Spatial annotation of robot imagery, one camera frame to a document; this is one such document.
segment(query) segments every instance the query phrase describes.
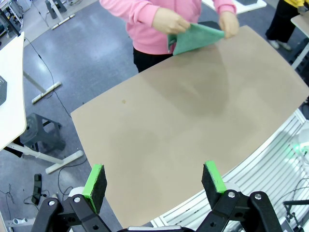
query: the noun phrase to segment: green towel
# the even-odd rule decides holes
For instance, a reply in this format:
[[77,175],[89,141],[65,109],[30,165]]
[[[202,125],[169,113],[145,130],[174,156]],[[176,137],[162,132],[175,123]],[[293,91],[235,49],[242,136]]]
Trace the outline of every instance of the green towel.
[[173,52],[173,55],[177,55],[213,44],[223,37],[224,31],[192,23],[185,33],[168,35],[168,49],[177,42]]

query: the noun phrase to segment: pink hoodie sleeve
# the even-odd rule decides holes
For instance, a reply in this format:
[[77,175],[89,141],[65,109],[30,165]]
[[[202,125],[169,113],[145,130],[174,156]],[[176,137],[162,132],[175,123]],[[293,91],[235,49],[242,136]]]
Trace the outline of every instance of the pink hoodie sleeve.
[[213,0],[214,7],[218,14],[221,14],[224,11],[230,11],[236,14],[236,6],[233,3],[233,0]]
[[159,6],[154,6],[145,0],[99,0],[101,5],[116,17],[134,24],[142,22],[152,26],[153,19]]

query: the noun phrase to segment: hand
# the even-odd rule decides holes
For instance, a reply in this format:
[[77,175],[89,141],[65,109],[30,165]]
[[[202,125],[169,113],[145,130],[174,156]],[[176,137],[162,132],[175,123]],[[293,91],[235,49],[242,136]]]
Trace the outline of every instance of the hand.
[[299,14],[303,15],[307,11],[307,8],[306,6],[299,6],[297,10]]
[[152,27],[164,34],[179,34],[190,27],[189,22],[167,8],[159,8],[154,16]]
[[224,11],[220,14],[219,25],[221,30],[225,32],[225,38],[231,38],[237,35],[239,30],[239,21],[236,15],[229,11]]

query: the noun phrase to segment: tabletop surface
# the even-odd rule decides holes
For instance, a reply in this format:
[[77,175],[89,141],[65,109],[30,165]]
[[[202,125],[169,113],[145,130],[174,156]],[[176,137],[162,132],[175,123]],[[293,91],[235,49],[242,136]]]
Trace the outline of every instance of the tabletop surface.
[[[215,9],[213,5],[213,0],[202,0],[202,2],[211,7],[213,10]],[[267,6],[266,2],[264,2],[263,0],[257,0],[257,3],[247,6],[239,3],[238,1],[234,1],[234,4],[236,5],[237,14],[253,11]]]
[[201,191],[204,161],[229,172],[308,95],[278,52],[241,27],[238,36],[171,57],[71,115],[90,164],[105,165],[107,200],[127,227]]
[[0,50],[0,75],[7,81],[6,101],[0,105],[0,150],[26,129],[23,53],[23,32]]
[[309,38],[309,11],[304,15],[295,16],[291,21]]
[[0,212],[0,232],[7,232],[1,212]]

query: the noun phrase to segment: black trousers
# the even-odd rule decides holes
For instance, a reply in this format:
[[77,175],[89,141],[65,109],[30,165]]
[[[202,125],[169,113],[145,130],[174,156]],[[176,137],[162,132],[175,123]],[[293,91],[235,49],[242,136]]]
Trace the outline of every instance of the black trousers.
[[172,56],[173,54],[151,55],[151,54],[140,52],[136,50],[135,48],[133,49],[134,64],[139,70],[139,73]]
[[288,4],[284,0],[279,0],[275,16],[266,32],[267,39],[287,43],[295,29],[291,18],[297,15],[298,11],[296,7]]

